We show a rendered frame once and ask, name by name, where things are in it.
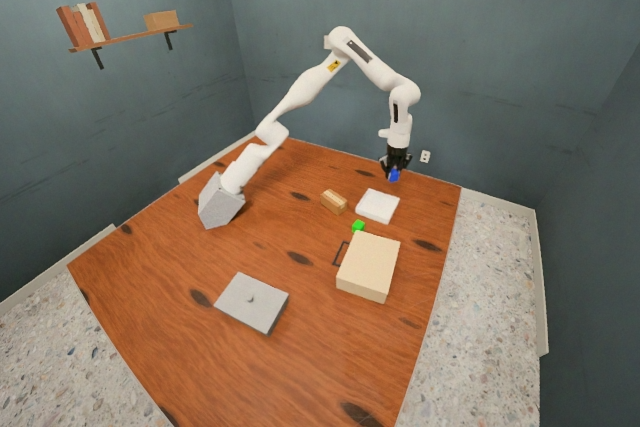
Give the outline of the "tan cardboard box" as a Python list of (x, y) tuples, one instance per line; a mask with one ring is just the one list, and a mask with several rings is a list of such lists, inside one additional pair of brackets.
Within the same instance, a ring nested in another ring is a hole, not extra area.
[(340, 215), (347, 208), (347, 200), (331, 189), (320, 194), (321, 204), (333, 212)]

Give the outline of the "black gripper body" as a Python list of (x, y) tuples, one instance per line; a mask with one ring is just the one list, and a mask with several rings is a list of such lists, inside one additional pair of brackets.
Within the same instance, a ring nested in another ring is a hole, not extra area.
[[(408, 146), (409, 146), (409, 145), (408, 145)], [(405, 154), (405, 153), (408, 151), (408, 146), (407, 146), (407, 147), (405, 147), (405, 148), (395, 148), (395, 147), (390, 146), (390, 145), (387, 143), (387, 153), (386, 153), (387, 157), (386, 157), (386, 159), (388, 160), (388, 162), (391, 164), (391, 163), (392, 163), (393, 158), (395, 157), (395, 158), (397, 159), (397, 160), (396, 160), (396, 162), (395, 162), (395, 164), (399, 164), (399, 157), (400, 157), (402, 154)], [(393, 154), (397, 154), (398, 156), (394, 156)], [(385, 156), (386, 156), (386, 155), (385, 155)], [(406, 156), (407, 156), (407, 154), (402, 155), (403, 160), (405, 159), (405, 157), (406, 157)]]

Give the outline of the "grey square sheet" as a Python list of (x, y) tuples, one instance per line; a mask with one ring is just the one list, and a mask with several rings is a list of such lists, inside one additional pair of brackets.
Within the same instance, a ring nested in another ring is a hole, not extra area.
[(238, 272), (213, 306), (269, 335), (288, 298), (288, 293)]

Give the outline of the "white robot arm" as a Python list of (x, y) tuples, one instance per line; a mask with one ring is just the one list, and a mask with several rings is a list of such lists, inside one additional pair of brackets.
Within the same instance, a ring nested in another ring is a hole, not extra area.
[(221, 176), (221, 184), (228, 192), (238, 195), (287, 139), (289, 131), (276, 119), (287, 111), (310, 104), (351, 59), (380, 89), (391, 91), (390, 129), (380, 130), (379, 136), (388, 138), (388, 144), (395, 148), (409, 145), (412, 116), (408, 113), (408, 106), (419, 101), (419, 88), (378, 59), (347, 27), (333, 29), (329, 35), (329, 44), (332, 49), (330, 56), (319, 66), (304, 72), (258, 126), (255, 134), (267, 146), (249, 144)]

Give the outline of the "green block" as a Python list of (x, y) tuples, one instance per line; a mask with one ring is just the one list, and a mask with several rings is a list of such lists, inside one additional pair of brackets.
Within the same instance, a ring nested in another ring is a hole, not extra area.
[(353, 224), (352, 232), (354, 232), (354, 233), (355, 233), (355, 232), (356, 232), (356, 230), (358, 230), (358, 231), (363, 231), (363, 230), (364, 230), (364, 226), (365, 226), (365, 223), (363, 223), (363, 222), (361, 222), (361, 221), (357, 220), (357, 221)]

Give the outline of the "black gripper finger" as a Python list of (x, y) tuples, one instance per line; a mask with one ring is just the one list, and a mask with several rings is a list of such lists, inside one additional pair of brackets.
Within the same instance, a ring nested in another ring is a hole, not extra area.
[[(379, 163), (380, 163), (380, 166), (381, 166), (382, 170), (385, 172), (386, 179), (390, 180), (391, 171), (392, 171), (392, 168), (394, 167), (395, 162), (396, 162), (397, 159), (394, 157), (393, 160), (392, 160), (392, 163), (390, 164), (388, 162), (388, 160), (386, 159), (386, 157), (387, 157), (387, 155), (385, 157), (383, 157), (383, 158), (379, 157), (378, 160), (379, 160)], [(386, 160), (387, 160), (387, 166), (385, 166)]]
[(410, 163), (412, 158), (413, 158), (413, 156), (410, 153), (407, 153), (407, 156), (406, 156), (406, 158), (404, 160), (403, 160), (402, 156), (399, 157), (399, 164), (396, 164), (396, 167), (397, 167), (396, 170), (399, 173), (399, 177), (400, 177), (402, 169), (406, 169), (407, 168), (407, 166)]

